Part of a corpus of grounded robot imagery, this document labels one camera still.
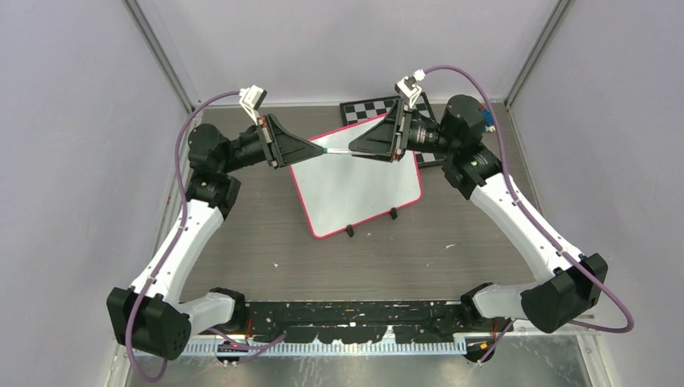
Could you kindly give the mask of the green whiteboard marker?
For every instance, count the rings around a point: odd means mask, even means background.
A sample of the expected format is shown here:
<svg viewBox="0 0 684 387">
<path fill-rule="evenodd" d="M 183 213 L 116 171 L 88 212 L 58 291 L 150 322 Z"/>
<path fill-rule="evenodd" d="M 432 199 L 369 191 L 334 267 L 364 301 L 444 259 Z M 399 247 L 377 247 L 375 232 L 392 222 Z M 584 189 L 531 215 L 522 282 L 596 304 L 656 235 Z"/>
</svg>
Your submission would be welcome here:
<svg viewBox="0 0 684 387">
<path fill-rule="evenodd" d="M 352 156 L 354 154 L 353 151 L 349 149 L 344 149 L 344 148 L 323 148 L 323 153 L 328 154 L 328 155 L 346 155 L 346 156 Z"/>
</svg>

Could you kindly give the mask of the red-framed whiteboard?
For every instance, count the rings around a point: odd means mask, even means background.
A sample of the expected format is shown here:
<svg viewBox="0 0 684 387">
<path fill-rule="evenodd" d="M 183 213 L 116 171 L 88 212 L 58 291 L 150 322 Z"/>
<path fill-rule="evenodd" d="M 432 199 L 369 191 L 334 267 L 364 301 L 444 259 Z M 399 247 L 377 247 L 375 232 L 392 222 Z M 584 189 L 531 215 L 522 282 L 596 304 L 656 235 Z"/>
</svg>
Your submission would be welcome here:
<svg viewBox="0 0 684 387">
<path fill-rule="evenodd" d="M 290 171 L 317 239 L 409 206 L 423 196 L 412 152 L 392 163 L 328 152 L 299 162 Z"/>
</svg>

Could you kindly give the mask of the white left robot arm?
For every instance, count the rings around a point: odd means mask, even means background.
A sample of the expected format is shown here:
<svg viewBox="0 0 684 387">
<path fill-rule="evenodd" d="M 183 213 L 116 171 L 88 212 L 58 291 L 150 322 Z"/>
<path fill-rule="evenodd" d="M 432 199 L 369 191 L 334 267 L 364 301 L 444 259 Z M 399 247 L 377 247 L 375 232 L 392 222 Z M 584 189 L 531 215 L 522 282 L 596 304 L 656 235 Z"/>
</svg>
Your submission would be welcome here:
<svg viewBox="0 0 684 387">
<path fill-rule="evenodd" d="M 259 163 L 279 169 L 326 152 L 288 132 L 272 114 L 235 139 L 209 123 L 184 138 L 192 176 L 173 229 L 148 267 L 106 300 L 119 344 L 164 360 L 177 359 L 192 336 L 211 328 L 236 334 L 246 327 L 248 307 L 240 292 L 217 287 L 190 302 L 180 299 L 200 253 L 236 203 L 241 183 L 232 173 Z"/>
</svg>

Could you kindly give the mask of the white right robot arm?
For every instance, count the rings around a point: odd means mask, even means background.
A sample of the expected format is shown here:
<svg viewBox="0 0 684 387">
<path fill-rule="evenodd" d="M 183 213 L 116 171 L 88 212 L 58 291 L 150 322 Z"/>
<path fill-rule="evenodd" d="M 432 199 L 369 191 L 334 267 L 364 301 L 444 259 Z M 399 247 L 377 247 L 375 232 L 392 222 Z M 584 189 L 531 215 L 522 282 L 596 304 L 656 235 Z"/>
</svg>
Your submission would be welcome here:
<svg viewBox="0 0 684 387">
<path fill-rule="evenodd" d="M 553 333 L 597 304 L 595 283 L 605 281 L 607 262 L 598 253 L 583 254 L 530 206 L 482 142 L 485 129 L 482 105 L 468 95 L 450 98 L 439 122 L 396 102 L 348 147 L 354 156 L 385 162 L 409 151 L 443 155 L 448 183 L 494 221 L 534 277 L 530 284 L 485 283 L 463 294 L 461 322 L 480 331 L 494 318 L 516 318 Z"/>
</svg>

